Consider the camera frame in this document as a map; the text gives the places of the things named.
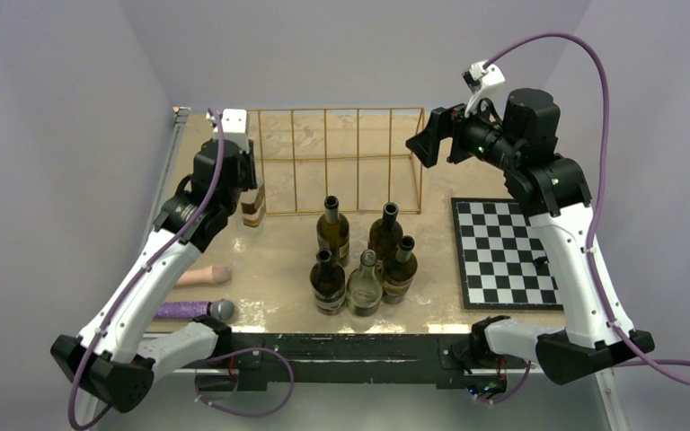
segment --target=wooden handle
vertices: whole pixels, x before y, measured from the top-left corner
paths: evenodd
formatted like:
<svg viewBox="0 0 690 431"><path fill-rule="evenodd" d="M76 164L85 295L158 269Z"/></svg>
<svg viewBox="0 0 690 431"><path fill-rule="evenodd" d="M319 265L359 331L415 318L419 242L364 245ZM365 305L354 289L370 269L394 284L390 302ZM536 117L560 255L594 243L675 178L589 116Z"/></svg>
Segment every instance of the wooden handle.
<svg viewBox="0 0 690 431"><path fill-rule="evenodd" d="M226 265L211 265L201 269L191 269L183 273L177 286L219 285L231 278L231 270Z"/></svg>

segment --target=chessboard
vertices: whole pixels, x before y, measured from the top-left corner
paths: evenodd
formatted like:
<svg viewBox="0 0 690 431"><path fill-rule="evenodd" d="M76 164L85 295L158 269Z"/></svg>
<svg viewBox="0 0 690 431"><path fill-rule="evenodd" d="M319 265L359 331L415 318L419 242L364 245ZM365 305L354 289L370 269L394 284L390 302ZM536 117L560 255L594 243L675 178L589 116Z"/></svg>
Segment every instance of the chessboard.
<svg viewBox="0 0 690 431"><path fill-rule="evenodd" d="M562 310L544 246L517 202L451 198L466 309Z"/></svg>

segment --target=wine bottle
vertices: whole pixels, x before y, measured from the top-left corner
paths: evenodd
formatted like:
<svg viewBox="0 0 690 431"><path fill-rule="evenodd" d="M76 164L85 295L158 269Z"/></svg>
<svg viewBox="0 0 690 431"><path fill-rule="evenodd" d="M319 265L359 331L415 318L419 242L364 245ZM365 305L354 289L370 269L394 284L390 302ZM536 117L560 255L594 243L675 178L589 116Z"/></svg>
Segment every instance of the wine bottle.
<svg viewBox="0 0 690 431"><path fill-rule="evenodd" d="M398 249L385 258L382 264L382 301L399 303L406 297L411 282L416 275L417 260L411 252L414 239L404 236L398 243Z"/></svg>
<svg viewBox="0 0 690 431"><path fill-rule="evenodd" d="M398 206L388 202L383 209L382 218L371 225L368 248L376 253L377 260L392 253L403 236L403 228L396 220L397 217Z"/></svg>
<svg viewBox="0 0 690 431"><path fill-rule="evenodd" d="M320 312L333 316L342 311L345 270L334 260L331 251L321 249L316 253L316 264L311 268L311 286Z"/></svg>
<svg viewBox="0 0 690 431"><path fill-rule="evenodd" d="M345 298L348 309L356 316L370 316L379 308L382 283L377 279L374 251L361 254L361 266L350 273Z"/></svg>
<svg viewBox="0 0 690 431"><path fill-rule="evenodd" d="M319 249L328 249L333 258L343 267L348 266L350 251L350 223L340 214L340 201L328 196L324 202L324 213L316 224Z"/></svg>

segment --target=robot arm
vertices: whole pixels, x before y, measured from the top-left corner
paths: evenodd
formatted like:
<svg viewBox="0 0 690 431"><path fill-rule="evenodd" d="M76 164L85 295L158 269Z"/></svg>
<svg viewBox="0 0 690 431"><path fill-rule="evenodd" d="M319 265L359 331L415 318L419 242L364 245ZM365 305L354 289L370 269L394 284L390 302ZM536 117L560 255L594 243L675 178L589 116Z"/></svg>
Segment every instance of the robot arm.
<svg viewBox="0 0 690 431"><path fill-rule="evenodd" d="M474 156L503 171L509 194L544 245L560 287L566 326L545 328L508 316L491 317L473 325L469 343L472 357L491 362L502 355L517 356L539 363L549 379L565 384L635 357L614 326L619 326L641 351L651 351L651 335L634 328L617 299L601 250L597 245L594 250L584 250L593 216L591 196L580 166L554 152L559 107L547 92L517 89L509 94L501 121L492 102L478 94L490 89L485 85L490 75L494 83L503 82L495 65L465 72L464 79L473 90L470 102L433 110L425 130L409 139L406 146L430 167L438 162L440 140L452 137L447 158L450 163ZM477 101L476 107L470 107L473 101ZM615 308L613 322L601 306L587 252L595 253L604 289Z"/></svg>
<svg viewBox="0 0 690 431"><path fill-rule="evenodd" d="M181 181L175 195L163 204L144 249L110 300L76 336L59 336L51 347L51 355L73 381L91 340L104 327L102 320L109 319L82 371L80 387L120 412L135 408L160 377L230 349L230 328L208 316L197 318L170 335L142 342L147 325L175 282L226 227L240 194L257 188L252 141L246 131L247 112L225 110L220 121L225 131L223 159L217 159L216 136L202 145L194 157L193 173ZM206 198L216 163L221 163L220 177L204 212L178 241L151 261L188 225ZM113 305L142 269L143 276L128 290L110 318Z"/></svg>

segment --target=dark bottle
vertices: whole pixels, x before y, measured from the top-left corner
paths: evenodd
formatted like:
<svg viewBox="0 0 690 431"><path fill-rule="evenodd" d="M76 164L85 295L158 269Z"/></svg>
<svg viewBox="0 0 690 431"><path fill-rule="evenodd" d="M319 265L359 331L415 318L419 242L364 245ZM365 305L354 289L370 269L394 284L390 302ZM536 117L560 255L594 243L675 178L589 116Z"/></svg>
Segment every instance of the dark bottle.
<svg viewBox="0 0 690 431"><path fill-rule="evenodd" d="M348 266L350 251L350 223L340 214L340 201L328 196L323 201L324 212L316 224L319 249L328 249L333 258L343 267Z"/></svg>
<svg viewBox="0 0 690 431"><path fill-rule="evenodd" d="M332 252L321 249L316 253L316 264L311 268L311 286L314 287L316 307L333 316L342 311L345 303L345 270L332 258Z"/></svg>
<svg viewBox="0 0 690 431"><path fill-rule="evenodd" d="M406 297L417 270L413 249L414 239L404 236L398 243L398 250L385 258L382 264L383 302L399 303Z"/></svg>
<svg viewBox="0 0 690 431"><path fill-rule="evenodd" d="M388 202L385 204L382 218L371 225L368 248L376 253L377 260L382 260L392 253L403 236L403 228L396 220L397 217L398 206Z"/></svg>
<svg viewBox="0 0 690 431"><path fill-rule="evenodd" d="M348 277L346 289L348 310L356 316L370 316L379 309L382 282L376 273L376 254L372 250L361 253L361 266Z"/></svg>

